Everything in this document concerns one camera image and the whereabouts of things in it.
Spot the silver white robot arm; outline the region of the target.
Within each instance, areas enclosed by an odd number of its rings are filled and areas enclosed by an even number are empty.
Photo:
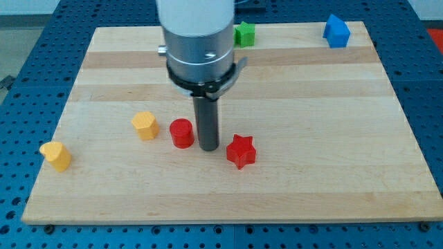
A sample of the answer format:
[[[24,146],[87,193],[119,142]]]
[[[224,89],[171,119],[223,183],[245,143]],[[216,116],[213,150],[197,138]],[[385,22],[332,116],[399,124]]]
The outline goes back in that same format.
[[[233,64],[233,0],[157,0],[167,65],[188,82],[223,77]]]

